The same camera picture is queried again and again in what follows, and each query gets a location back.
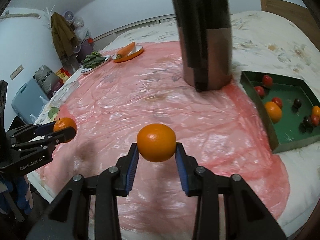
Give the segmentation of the small orange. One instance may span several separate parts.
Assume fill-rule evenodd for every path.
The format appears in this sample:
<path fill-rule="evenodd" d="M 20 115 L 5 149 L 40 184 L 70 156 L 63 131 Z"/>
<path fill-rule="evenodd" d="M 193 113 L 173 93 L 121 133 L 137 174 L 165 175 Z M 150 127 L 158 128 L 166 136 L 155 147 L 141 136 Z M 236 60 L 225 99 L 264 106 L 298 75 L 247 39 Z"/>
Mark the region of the small orange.
<path fill-rule="evenodd" d="M 78 127 L 73 119 L 61 118 L 55 122 L 53 132 L 58 135 L 55 137 L 56 144 L 67 143 L 75 138 Z"/>
<path fill-rule="evenodd" d="M 138 132 L 136 141 L 140 155 L 152 163 L 167 161 L 176 151 L 176 134 L 163 124 L 143 127 Z"/>

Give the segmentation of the large orange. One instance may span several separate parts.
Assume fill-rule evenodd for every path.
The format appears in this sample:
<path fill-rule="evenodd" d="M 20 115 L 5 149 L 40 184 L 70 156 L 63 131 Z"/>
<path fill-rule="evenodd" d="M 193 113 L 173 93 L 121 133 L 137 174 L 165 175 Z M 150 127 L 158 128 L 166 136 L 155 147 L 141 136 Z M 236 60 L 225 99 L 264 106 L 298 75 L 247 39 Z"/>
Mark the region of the large orange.
<path fill-rule="evenodd" d="M 282 118 L 282 110 L 281 108 L 274 102 L 268 101 L 264 104 L 265 109 L 267 111 L 268 116 L 270 117 L 271 121 L 276 124 Z"/>

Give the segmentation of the dark plum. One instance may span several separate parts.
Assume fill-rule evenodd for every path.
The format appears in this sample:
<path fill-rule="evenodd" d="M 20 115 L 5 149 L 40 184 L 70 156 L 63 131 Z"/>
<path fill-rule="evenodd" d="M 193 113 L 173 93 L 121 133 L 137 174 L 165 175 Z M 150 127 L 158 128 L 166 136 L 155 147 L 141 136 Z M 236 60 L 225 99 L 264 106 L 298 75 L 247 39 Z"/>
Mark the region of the dark plum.
<path fill-rule="evenodd" d="M 296 98 L 293 102 L 293 108 L 294 109 L 300 109 L 300 107 L 302 106 L 302 102 L 299 98 Z"/>
<path fill-rule="evenodd" d="M 304 116 L 303 118 L 303 125 L 306 127 L 306 128 L 310 128 L 312 127 L 312 122 L 311 122 L 311 119 L 310 119 L 310 116 Z"/>

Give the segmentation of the red apple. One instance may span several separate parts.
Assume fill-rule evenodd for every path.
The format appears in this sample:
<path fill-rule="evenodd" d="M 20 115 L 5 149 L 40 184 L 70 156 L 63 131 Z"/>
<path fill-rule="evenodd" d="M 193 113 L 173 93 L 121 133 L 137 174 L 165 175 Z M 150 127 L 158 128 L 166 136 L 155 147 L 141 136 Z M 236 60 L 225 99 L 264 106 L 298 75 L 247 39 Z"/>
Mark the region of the red apple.
<path fill-rule="evenodd" d="M 263 98 L 265 96 L 265 90 L 262 86 L 255 86 L 256 93 L 260 96 L 260 98 Z"/>
<path fill-rule="evenodd" d="M 317 127 L 319 125 L 319 116 L 315 114 L 310 115 L 310 121 L 313 127 Z"/>
<path fill-rule="evenodd" d="M 266 88 L 271 88 L 273 86 L 273 79 L 269 75 L 264 75 L 262 79 L 262 84 Z"/>
<path fill-rule="evenodd" d="M 274 102 L 280 109 L 282 109 L 282 107 L 283 107 L 283 102 L 282 102 L 281 98 L 279 98 L 279 97 L 274 97 L 274 98 L 272 98 L 271 101 Z"/>

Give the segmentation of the green vegetable piece upper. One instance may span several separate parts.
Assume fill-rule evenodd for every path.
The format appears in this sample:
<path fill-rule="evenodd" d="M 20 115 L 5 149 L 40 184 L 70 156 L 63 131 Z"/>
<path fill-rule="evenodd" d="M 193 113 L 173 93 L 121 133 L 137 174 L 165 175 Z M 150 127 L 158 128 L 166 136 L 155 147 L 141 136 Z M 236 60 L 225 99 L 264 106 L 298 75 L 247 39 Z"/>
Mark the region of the green vegetable piece upper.
<path fill-rule="evenodd" d="M 49 120 L 55 120 L 55 118 L 57 117 L 59 111 L 60 111 L 60 109 L 59 109 L 58 107 L 52 107 L 52 108 L 48 111 L 48 118 L 49 118 Z"/>

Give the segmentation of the blue suitcase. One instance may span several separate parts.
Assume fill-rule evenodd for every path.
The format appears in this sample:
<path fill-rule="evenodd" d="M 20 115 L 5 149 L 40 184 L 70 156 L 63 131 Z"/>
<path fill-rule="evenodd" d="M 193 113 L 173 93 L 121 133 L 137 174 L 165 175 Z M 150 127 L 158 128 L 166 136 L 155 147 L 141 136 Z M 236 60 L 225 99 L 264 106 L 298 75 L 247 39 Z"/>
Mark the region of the blue suitcase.
<path fill-rule="evenodd" d="M 18 90 L 11 106 L 25 124 L 33 124 L 48 102 L 48 97 L 36 80 L 30 79 Z"/>

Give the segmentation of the clear glass dish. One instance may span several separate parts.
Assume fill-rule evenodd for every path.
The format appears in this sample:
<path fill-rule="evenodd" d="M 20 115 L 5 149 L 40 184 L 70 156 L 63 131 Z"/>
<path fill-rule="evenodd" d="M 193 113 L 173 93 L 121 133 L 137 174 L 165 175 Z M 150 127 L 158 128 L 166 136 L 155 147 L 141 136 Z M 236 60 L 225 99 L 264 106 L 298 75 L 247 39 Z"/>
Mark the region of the clear glass dish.
<path fill-rule="evenodd" d="M 78 81 L 73 81 L 71 83 L 65 84 L 51 98 L 50 105 L 52 107 L 62 106 L 78 87 L 79 87 Z"/>

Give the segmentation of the red yellow snack box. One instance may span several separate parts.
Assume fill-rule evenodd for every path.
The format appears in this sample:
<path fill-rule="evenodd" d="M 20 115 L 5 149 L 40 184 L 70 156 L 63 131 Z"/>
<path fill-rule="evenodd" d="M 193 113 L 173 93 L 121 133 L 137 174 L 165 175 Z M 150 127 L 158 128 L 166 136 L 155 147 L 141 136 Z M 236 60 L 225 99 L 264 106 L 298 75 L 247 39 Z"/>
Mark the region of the red yellow snack box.
<path fill-rule="evenodd" d="M 65 83 L 71 77 L 71 74 L 64 68 L 61 68 L 55 74 L 62 80 L 63 83 Z"/>

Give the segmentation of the white plate with rim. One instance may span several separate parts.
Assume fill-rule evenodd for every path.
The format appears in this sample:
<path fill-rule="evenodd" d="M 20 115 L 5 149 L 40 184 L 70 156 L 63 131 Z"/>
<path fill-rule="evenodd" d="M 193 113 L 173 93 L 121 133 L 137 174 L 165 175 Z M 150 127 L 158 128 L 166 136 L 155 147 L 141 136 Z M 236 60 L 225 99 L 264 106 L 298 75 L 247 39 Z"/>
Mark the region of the white plate with rim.
<path fill-rule="evenodd" d="M 82 63 L 82 74 L 89 74 L 110 61 L 110 55 L 86 57 Z"/>

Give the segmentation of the green leafy vegetables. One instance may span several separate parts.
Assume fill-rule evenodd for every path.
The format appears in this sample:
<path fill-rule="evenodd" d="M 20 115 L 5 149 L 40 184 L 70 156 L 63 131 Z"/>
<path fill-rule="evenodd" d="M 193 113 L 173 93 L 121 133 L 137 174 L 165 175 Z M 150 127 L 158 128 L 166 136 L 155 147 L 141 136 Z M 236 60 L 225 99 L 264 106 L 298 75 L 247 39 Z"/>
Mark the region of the green leafy vegetables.
<path fill-rule="evenodd" d="M 102 64 L 106 60 L 106 57 L 98 52 L 92 52 L 81 61 L 83 68 L 95 68 Z"/>

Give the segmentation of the pink plastic sheet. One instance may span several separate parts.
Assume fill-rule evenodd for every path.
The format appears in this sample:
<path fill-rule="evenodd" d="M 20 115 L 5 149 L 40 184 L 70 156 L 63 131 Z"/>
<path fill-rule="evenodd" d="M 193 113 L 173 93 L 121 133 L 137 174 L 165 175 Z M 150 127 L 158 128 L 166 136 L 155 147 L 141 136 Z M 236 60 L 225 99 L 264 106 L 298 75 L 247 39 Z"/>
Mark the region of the pink plastic sheet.
<path fill-rule="evenodd" d="M 213 173 L 240 174 L 275 218 L 286 207 L 288 174 L 270 150 L 252 101 L 234 82 L 202 93 L 189 86 L 177 42 L 144 44 L 144 52 L 130 61 L 80 75 L 58 117 L 72 118 L 78 132 L 36 171 L 51 196 L 73 175 L 100 174 L 138 144 L 132 191 L 118 199 L 123 233 L 190 238 L 196 199 L 181 188 L 173 155 L 177 141 Z"/>

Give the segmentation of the purple bin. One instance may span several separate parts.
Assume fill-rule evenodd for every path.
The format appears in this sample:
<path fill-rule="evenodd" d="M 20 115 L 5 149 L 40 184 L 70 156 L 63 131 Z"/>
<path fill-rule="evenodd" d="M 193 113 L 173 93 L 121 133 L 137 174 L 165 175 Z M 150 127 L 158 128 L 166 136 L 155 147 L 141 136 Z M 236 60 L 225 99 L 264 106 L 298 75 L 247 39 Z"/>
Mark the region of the purple bin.
<path fill-rule="evenodd" d="M 90 54 L 93 51 L 92 45 L 88 42 L 88 40 L 84 40 L 80 42 L 75 48 L 74 48 L 74 54 L 76 55 L 77 61 L 80 63 L 83 59 L 86 58 L 88 54 Z"/>

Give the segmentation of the carrot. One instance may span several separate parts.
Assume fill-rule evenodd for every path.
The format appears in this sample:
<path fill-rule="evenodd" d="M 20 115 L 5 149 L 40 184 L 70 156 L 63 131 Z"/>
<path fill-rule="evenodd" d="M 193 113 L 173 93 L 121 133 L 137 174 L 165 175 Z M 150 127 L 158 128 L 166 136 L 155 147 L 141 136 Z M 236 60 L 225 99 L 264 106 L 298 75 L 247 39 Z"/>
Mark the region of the carrot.
<path fill-rule="evenodd" d="M 129 53 L 135 48 L 135 45 L 136 45 L 135 42 L 131 42 L 127 46 L 118 50 L 116 53 L 116 60 L 122 59 L 122 58 L 126 57 L 127 55 L 129 55 Z"/>

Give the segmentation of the green tray box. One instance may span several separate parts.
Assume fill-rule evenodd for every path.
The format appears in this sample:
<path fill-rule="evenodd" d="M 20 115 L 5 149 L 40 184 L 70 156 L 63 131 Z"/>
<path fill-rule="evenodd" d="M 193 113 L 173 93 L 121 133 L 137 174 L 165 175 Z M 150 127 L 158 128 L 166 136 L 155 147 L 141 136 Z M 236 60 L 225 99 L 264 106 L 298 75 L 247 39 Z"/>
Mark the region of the green tray box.
<path fill-rule="evenodd" d="M 313 93 L 304 80 L 278 74 L 267 74 L 272 77 L 273 86 L 266 88 L 262 84 L 264 75 L 261 72 L 243 70 L 240 83 L 258 110 L 272 152 L 290 151 L 318 142 L 319 127 L 306 128 L 303 125 L 303 118 L 311 115 L 313 106 L 319 106 L 319 97 Z M 256 93 L 255 86 L 264 88 L 263 98 Z M 281 98 L 283 102 L 282 118 L 276 124 L 271 121 L 264 106 L 274 97 Z M 292 107 L 296 98 L 302 102 L 300 109 Z"/>

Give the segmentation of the floral bed quilt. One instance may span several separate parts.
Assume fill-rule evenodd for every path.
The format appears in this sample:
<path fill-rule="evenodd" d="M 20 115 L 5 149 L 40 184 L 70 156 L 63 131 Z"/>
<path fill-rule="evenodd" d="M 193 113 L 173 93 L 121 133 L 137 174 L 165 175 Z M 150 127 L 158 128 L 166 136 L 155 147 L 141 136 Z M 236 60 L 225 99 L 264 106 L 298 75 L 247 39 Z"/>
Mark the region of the floral bed quilt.
<path fill-rule="evenodd" d="M 151 123 L 171 127 L 187 154 L 216 174 L 238 173 L 289 237 L 319 200 L 319 143 L 273 154 L 257 110 L 240 86 L 242 70 L 303 79 L 319 94 L 319 51 L 293 23 L 263 11 L 232 16 L 234 81 L 198 93 L 182 77 L 175 21 L 129 30 L 103 54 L 137 42 L 144 53 L 70 78 L 76 90 L 59 116 L 74 119 L 77 136 L 57 146 L 53 161 L 28 178 L 47 201 L 77 173 L 95 176 L 127 154 L 138 131 Z"/>

